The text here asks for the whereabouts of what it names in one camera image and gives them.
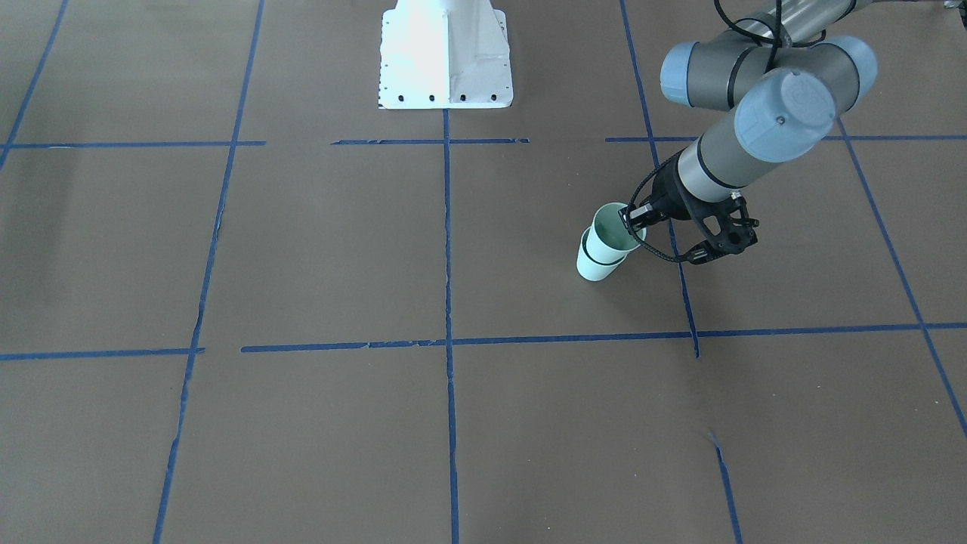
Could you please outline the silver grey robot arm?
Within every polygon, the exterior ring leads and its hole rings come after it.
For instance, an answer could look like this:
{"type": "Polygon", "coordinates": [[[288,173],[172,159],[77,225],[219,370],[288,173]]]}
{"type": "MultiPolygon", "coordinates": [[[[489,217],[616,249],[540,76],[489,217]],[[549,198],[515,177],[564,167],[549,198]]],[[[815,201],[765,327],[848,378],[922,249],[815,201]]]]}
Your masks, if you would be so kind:
{"type": "Polygon", "coordinates": [[[619,213],[628,231],[669,220],[702,226],[712,218],[718,229],[703,235],[713,248],[738,252],[752,243],[757,223],[743,190],[811,151],[877,79],[866,42],[824,37],[866,6],[777,1],[729,21],[714,40],[671,48],[660,71],[664,97],[723,117],[655,171],[646,199],[632,199],[619,213]]]}

